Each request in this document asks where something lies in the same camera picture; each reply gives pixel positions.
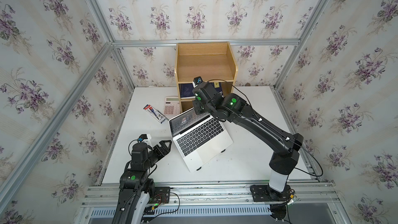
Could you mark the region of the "silver laptop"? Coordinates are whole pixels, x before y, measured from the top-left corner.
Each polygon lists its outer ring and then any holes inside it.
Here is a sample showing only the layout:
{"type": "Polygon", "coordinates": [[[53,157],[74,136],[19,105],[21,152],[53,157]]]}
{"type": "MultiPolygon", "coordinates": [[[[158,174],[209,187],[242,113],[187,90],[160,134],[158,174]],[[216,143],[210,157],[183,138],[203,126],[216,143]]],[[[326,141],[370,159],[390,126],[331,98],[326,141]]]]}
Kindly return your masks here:
{"type": "Polygon", "coordinates": [[[218,153],[233,144],[224,125],[209,113],[197,115],[190,109],[170,119],[169,126],[173,142],[190,172],[202,165],[201,156],[218,153]]]}

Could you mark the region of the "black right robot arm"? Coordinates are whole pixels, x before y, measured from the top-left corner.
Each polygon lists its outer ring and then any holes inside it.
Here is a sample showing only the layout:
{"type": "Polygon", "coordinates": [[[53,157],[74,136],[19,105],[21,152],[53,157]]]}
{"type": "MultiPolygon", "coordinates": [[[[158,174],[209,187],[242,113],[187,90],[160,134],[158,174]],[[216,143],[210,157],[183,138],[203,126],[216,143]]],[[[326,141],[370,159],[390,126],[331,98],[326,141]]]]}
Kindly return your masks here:
{"type": "Polygon", "coordinates": [[[272,169],[268,189],[282,193],[287,180],[299,161],[303,137],[288,133],[257,113],[248,99],[235,93],[223,96],[210,82],[201,77],[193,80],[193,106],[196,114],[209,113],[216,120],[234,123],[263,141],[273,150],[269,162],[272,169]]]}

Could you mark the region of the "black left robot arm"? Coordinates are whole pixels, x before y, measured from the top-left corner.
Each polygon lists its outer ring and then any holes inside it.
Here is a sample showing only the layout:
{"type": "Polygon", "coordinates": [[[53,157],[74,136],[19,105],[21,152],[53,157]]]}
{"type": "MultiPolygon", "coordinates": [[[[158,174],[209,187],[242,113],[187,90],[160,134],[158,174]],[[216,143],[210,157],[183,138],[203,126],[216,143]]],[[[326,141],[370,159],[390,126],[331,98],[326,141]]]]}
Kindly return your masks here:
{"type": "Polygon", "coordinates": [[[154,214],[162,203],[169,203],[170,187],[156,187],[150,170],[171,151],[172,141],[160,141],[151,147],[138,139],[129,148],[130,161],[120,178],[119,196],[113,224],[140,224],[145,214],[154,214]]]}

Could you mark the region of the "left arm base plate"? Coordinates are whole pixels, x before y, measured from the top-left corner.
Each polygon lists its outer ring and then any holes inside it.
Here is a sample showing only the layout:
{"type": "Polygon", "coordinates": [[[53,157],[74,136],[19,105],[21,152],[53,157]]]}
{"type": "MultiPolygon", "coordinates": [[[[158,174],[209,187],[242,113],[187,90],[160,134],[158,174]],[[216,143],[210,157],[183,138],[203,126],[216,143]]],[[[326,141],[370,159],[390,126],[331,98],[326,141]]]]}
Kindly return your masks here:
{"type": "Polygon", "coordinates": [[[153,196],[150,196],[149,204],[167,204],[170,201],[170,187],[155,187],[153,196]]]}

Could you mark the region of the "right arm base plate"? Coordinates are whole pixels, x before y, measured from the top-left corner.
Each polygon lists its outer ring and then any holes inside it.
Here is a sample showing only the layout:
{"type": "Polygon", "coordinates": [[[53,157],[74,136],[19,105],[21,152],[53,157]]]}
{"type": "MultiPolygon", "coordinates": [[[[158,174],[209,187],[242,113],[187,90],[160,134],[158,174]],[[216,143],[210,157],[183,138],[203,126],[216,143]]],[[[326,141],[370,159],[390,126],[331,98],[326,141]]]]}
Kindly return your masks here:
{"type": "Polygon", "coordinates": [[[269,185],[251,185],[250,192],[254,202],[289,202],[295,194],[287,184],[282,192],[273,190],[269,185]]]}

